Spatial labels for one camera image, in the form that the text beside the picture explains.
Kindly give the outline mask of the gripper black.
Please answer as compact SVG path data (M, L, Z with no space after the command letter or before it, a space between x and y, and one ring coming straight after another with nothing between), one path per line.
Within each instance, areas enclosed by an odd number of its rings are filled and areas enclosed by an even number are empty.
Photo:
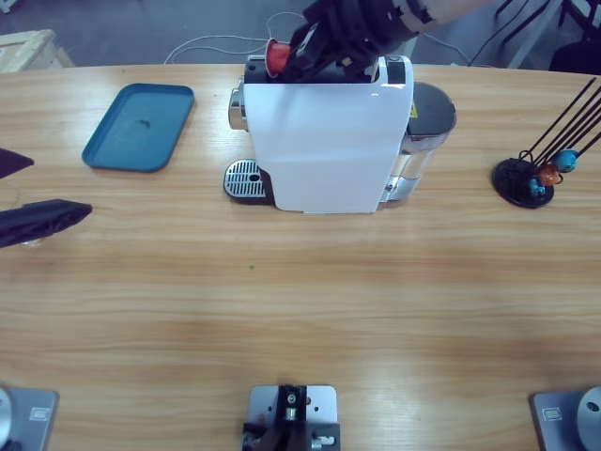
M316 1L303 15L281 72L282 83L369 83L376 57L413 38L421 1Z

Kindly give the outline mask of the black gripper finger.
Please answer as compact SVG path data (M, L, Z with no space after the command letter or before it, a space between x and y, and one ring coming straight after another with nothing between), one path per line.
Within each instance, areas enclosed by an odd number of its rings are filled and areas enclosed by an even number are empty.
M33 166L35 162L22 154L0 148L0 178L4 179L12 174Z
M1 211L1 247L37 241L76 226L93 208L89 204L52 199Z

